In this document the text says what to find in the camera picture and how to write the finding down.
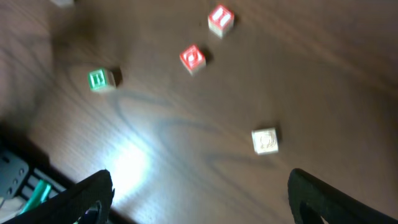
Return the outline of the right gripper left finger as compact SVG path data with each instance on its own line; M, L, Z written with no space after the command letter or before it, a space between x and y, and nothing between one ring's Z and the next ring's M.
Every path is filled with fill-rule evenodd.
M92 207L97 209L94 222L107 223L113 197L111 174L108 170L100 170L6 224L71 224Z

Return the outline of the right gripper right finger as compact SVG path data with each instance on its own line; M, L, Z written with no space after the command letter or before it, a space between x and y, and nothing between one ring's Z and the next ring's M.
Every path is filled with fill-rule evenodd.
M397 224L397 220L295 168L288 180L289 205L295 223Z

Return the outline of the red letter I block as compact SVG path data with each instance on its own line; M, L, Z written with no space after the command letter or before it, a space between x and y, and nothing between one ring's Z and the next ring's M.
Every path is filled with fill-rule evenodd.
M208 15L208 27L219 38L223 38L234 26L234 13L224 5L217 5Z

